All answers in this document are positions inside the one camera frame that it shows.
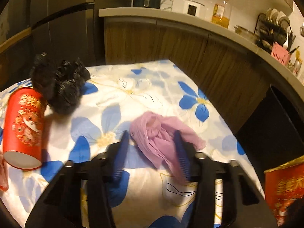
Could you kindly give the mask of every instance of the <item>floral tablecloth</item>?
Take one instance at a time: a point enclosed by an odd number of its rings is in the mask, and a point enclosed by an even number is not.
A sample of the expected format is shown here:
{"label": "floral tablecloth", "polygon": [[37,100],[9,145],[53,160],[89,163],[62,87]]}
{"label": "floral tablecloth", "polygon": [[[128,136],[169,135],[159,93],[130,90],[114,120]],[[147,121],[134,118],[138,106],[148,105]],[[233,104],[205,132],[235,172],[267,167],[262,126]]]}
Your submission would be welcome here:
{"label": "floral tablecloth", "polygon": [[[45,111],[44,163],[23,172],[8,166],[9,189],[0,197],[24,227],[40,194],[67,160],[88,161],[117,142],[130,123],[151,110],[177,116],[207,142],[203,152],[217,161],[238,160],[262,192],[256,173],[241,145],[194,82],[169,60],[131,65],[90,67],[80,106],[69,117]],[[0,127],[4,128],[6,102],[19,82],[0,93]],[[82,189],[82,220],[88,227],[86,191]],[[168,168],[155,169],[130,140],[119,186],[108,186],[117,228],[186,227],[196,183],[180,185]],[[222,185],[216,181],[215,227],[221,223]]]}

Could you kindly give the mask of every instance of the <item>red cylindrical container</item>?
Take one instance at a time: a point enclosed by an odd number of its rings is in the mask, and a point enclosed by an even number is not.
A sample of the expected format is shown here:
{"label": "red cylindrical container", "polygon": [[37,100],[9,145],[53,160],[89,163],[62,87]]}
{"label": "red cylindrical container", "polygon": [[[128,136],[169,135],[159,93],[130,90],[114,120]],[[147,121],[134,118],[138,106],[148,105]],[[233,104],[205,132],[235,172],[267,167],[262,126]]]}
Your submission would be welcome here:
{"label": "red cylindrical container", "polygon": [[41,166],[41,137],[46,102],[32,87],[20,87],[9,97],[3,130],[3,156],[19,169]]}

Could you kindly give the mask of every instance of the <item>pink utensil holder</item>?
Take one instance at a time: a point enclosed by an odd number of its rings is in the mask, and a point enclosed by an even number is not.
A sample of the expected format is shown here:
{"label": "pink utensil holder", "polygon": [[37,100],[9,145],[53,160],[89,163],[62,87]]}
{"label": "pink utensil holder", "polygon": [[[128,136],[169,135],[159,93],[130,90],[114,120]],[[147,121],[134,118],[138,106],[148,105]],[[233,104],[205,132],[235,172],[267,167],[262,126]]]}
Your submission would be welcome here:
{"label": "pink utensil holder", "polygon": [[290,55],[288,50],[285,50],[282,46],[280,46],[277,42],[273,44],[273,49],[271,51],[271,56],[278,60],[284,66],[287,66]]}

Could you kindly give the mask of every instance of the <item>purple fabric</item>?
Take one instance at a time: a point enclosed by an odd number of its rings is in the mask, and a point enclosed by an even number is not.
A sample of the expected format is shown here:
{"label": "purple fabric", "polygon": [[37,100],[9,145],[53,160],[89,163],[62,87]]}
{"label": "purple fabric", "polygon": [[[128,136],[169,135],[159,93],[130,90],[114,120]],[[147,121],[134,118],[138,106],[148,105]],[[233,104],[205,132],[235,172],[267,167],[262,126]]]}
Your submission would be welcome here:
{"label": "purple fabric", "polygon": [[164,117],[153,112],[145,112],[130,126],[131,136],[153,165],[159,168],[165,160],[176,179],[185,182],[173,142],[176,130],[180,130],[183,140],[192,143],[196,150],[206,146],[206,142],[199,138],[192,128],[175,116]]}

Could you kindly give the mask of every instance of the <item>black trash bin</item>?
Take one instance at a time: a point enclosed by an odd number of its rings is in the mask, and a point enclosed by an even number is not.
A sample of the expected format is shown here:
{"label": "black trash bin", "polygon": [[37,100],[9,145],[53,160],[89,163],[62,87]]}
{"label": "black trash bin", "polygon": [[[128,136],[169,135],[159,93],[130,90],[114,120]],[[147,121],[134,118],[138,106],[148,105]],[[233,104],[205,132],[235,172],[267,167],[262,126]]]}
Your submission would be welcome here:
{"label": "black trash bin", "polygon": [[264,188],[264,171],[304,155],[304,123],[276,87],[236,134]]}

